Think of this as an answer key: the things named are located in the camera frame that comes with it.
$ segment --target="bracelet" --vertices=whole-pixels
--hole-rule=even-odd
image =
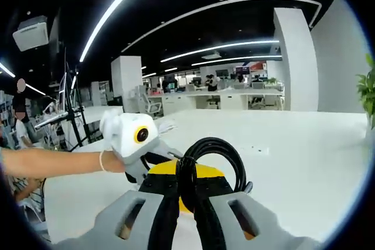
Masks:
[[[107,172],[107,171],[105,170],[105,168],[103,167],[103,161],[101,160],[101,157],[102,157],[102,155],[103,155],[104,152],[105,152],[105,151],[102,151],[102,152],[99,154],[99,163],[100,163],[101,170]]]

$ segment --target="camera lens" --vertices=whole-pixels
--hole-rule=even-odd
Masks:
[[[138,142],[144,142],[148,137],[148,130],[146,128],[142,128],[139,130],[137,134],[137,141]]]

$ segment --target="yellow object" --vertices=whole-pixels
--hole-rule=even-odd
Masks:
[[[140,130],[142,130],[142,129],[147,129],[147,127],[146,127],[146,126],[140,126],[140,127],[137,128],[137,130],[136,130],[135,133],[134,133],[134,142],[135,142],[135,143],[141,143],[141,142],[138,140],[137,136],[138,136],[138,133],[140,132]]]
[[[149,174],[164,174],[164,175],[174,175],[176,174],[176,164],[177,160],[171,160],[168,162],[160,163],[155,165],[149,170]],[[213,178],[213,177],[224,177],[223,172],[217,170],[214,167],[195,164],[197,170],[197,178]],[[181,197],[179,199],[180,211],[190,212],[185,205],[183,205]]]

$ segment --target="coiled black cable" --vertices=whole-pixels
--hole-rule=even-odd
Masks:
[[[246,172],[240,155],[228,142],[214,137],[207,137],[197,141],[184,154],[184,157],[192,157],[195,161],[204,155],[216,153],[224,156],[234,169],[236,185],[234,192],[244,191],[246,187]]]

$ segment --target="ceiling light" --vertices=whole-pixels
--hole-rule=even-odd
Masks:
[[[8,73],[11,77],[15,78],[16,76],[14,75],[13,72],[11,72],[10,70],[8,70],[2,63],[0,63],[0,69],[2,69],[3,71],[5,71],[6,73]]]
[[[75,85],[75,83],[76,83],[76,80],[77,80],[77,76],[74,76],[74,77],[73,77],[73,82],[71,83],[71,87],[70,87],[71,90],[73,90],[74,85]]]
[[[188,52],[188,53],[185,53],[185,54],[177,55],[177,56],[174,56],[174,57],[170,57],[170,58],[161,60],[160,62],[164,63],[165,61],[170,61],[170,60],[181,58],[181,57],[188,56],[188,55],[191,55],[191,54],[196,54],[196,53],[200,53],[200,52],[210,51],[210,50],[214,50],[214,49],[227,48],[227,47],[233,47],[233,46],[241,46],[241,45],[251,45],[251,44],[267,44],[267,43],[279,43],[279,40],[260,40],[260,41],[250,41],[250,42],[240,42],[240,43],[225,44],[225,45],[220,45],[220,46],[215,46],[215,47],[200,49],[200,50]]]
[[[176,69],[177,69],[177,68],[174,67],[174,68],[171,68],[171,69],[167,69],[167,70],[165,70],[165,72],[167,73],[167,72],[169,72],[169,71],[176,70]]]
[[[39,91],[38,89],[35,89],[34,87],[30,86],[30,85],[27,84],[27,83],[26,83],[26,86],[29,87],[30,89],[32,89],[32,90],[38,92],[39,94],[42,94],[42,95],[44,95],[44,96],[46,95],[46,93],[43,93],[43,92]]]
[[[215,60],[215,61],[203,61],[201,63],[192,64],[192,66],[217,63],[218,61],[233,61],[233,60],[243,60],[243,59],[265,59],[265,58],[282,58],[282,56],[281,55],[267,55],[267,56],[237,57],[237,58],[221,59],[221,60]]]
[[[149,77],[149,76],[154,76],[156,73],[150,73],[150,74],[146,74],[145,76],[142,76],[142,78],[146,78],[146,77]]]
[[[105,22],[108,20],[108,18],[112,15],[113,11],[115,11],[115,9],[117,8],[117,6],[122,2],[123,0],[115,0],[111,6],[108,7],[108,9],[106,10],[106,12],[104,13],[104,15],[101,17],[99,23],[96,25],[95,29],[93,30],[93,33],[91,34],[90,38],[88,39],[87,43],[86,43],[86,46],[82,52],[82,55],[81,55],[81,58],[80,58],[80,62],[82,62],[84,60],[84,58],[86,57],[87,55],[87,52],[90,48],[90,46],[93,44],[93,41],[95,39],[95,37],[98,35],[100,29],[103,27],[103,25],[105,24]]]

